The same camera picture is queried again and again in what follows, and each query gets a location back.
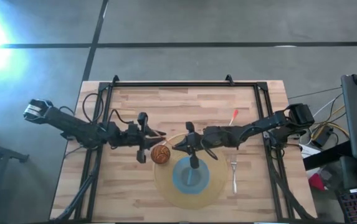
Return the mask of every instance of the metal leg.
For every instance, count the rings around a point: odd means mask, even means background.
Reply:
[[[6,149],[0,146],[0,154],[3,156],[9,156],[11,158],[18,159],[20,162],[25,162],[27,161],[27,158],[29,158],[29,155],[23,155],[21,153],[15,152],[10,149]]]
[[[351,153],[350,141],[346,141],[335,147],[303,159],[305,170],[314,169],[325,164],[338,161],[341,156],[353,157],[353,153]]]

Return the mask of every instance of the gray floor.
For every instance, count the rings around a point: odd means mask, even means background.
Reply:
[[[4,0],[0,24],[10,44],[91,43],[102,0]],[[354,0],[111,0],[100,42],[357,41]],[[2,50],[0,146],[30,154],[11,162],[0,222],[48,218],[66,142],[60,131],[24,121],[31,98],[75,107],[89,49]],[[340,86],[357,73],[357,47],[98,49],[89,80],[284,80],[288,97]],[[340,90],[293,98],[313,112]],[[321,112],[317,121],[328,116]],[[346,126],[346,120],[338,121]],[[319,213],[342,221],[334,197],[314,192]]]

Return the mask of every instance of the black metal frame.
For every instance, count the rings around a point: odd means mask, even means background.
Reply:
[[[101,97],[104,94],[104,91],[107,90],[107,98],[105,101],[105,107],[104,107],[104,112],[103,112],[103,119],[102,122],[107,122],[107,118],[109,115],[109,107],[112,101],[112,91],[114,87],[149,87],[149,86],[176,86],[176,87],[188,87],[188,86],[231,86],[231,87],[251,87],[254,89],[254,94],[255,94],[255,100],[257,104],[257,111],[259,114],[260,118],[264,117],[264,112],[263,112],[263,106],[261,102],[261,97],[260,97],[260,91],[264,93],[265,97],[265,103],[267,106],[267,114],[271,115],[273,113],[272,111],[272,105],[270,101],[270,96],[269,96],[269,90],[266,82],[234,82],[232,77],[230,75],[226,76],[225,81],[221,82],[118,82],[119,78],[115,76],[113,78],[113,81],[108,83],[108,82],[101,82],[98,86],[98,98],[95,103],[95,110],[94,110],[94,115],[93,117],[96,118],[97,115],[101,112],[100,111],[100,100]],[[275,213],[277,216],[277,221],[281,220],[291,220],[293,222],[298,222],[298,219],[295,219],[294,212],[293,212],[293,207],[290,204],[289,198],[285,196],[285,204],[286,204],[286,209],[288,211],[288,218],[284,218],[282,214],[282,205],[280,203],[279,199],[279,194],[278,194],[278,187],[277,187],[277,181],[276,181],[276,176],[280,176],[280,186],[284,186],[287,190],[288,189],[288,182],[287,182],[287,176],[285,173],[285,166],[283,164],[283,159],[282,159],[282,154],[280,151],[277,151],[277,161],[278,161],[278,169],[280,174],[277,173],[274,167],[274,162],[272,160],[272,156],[270,156],[270,146],[267,143],[267,138],[263,136],[264,140],[264,148],[265,148],[265,156],[266,156],[266,161],[267,161],[267,167],[269,170],[269,176],[270,176],[270,184],[271,184],[271,189],[272,189],[272,195],[273,195],[273,200],[274,200],[274,207],[275,207]],[[101,158],[102,158],[102,146],[98,146],[95,151],[96,151],[96,158],[95,158],[95,163],[93,166],[93,170],[91,171],[89,175],[89,170],[90,170],[90,160],[92,156],[91,150],[88,150],[85,156],[85,161],[84,161],[84,166],[83,166],[83,172],[82,172],[82,178],[81,178],[81,184],[80,184],[80,190],[79,194],[80,197],[78,199],[78,203],[76,203],[75,206],[75,215],[73,220],[65,220],[66,223],[88,223],[92,221],[92,215],[93,215],[93,207],[95,204],[95,195],[96,195],[96,190],[97,190],[97,182],[98,182],[98,174],[100,170],[100,163],[101,163]],[[88,207],[87,207],[87,214],[85,218],[81,218],[82,215],[82,204],[83,204],[83,196],[85,195],[86,190],[91,185],[90,189],[90,196],[88,200]]]

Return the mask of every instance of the fork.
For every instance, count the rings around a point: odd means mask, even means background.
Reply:
[[[236,155],[231,155],[231,167],[232,167],[232,191],[234,194],[237,193],[236,190]]]

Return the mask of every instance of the wooden tabletop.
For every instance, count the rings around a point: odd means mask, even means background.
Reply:
[[[267,81],[273,110],[288,105],[283,81]],[[83,82],[76,117],[84,119],[82,101],[96,93],[99,82]],[[92,117],[95,97],[86,102],[86,112]],[[245,125],[257,120],[254,89],[251,87],[122,87],[114,88],[111,107],[124,120],[136,121],[139,112],[149,116],[151,128],[164,131],[167,137],[186,132],[185,121],[192,121],[196,131],[210,125],[227,125],[234,109],[239,115],[233,125]],[[126,125],[112,116],[120,129]],[[77,148],[69,142],[67,152]],[[249,138],[240,149],[224,148],[225,154],[237,154],[237,191],[232,193],[232,171],[219,199],[200,210],[185,210],[167,202],[157,191],[153,180],[153,162],[147,151],[147,163],[136,161],[137,147],[103,147],[93,222],[254,222],[276,221],[269,173],[262,136]],[[82,175],[85,150],[70,154],[63,163],[55,200],[50,214],[57,217],[77,193]],[[297,147],[285,149],[284,163],[290,190],[316,217],[305,168]],[[282,194],[280,201],[285,211]],[[87,211],[87,198],[82,214]]]

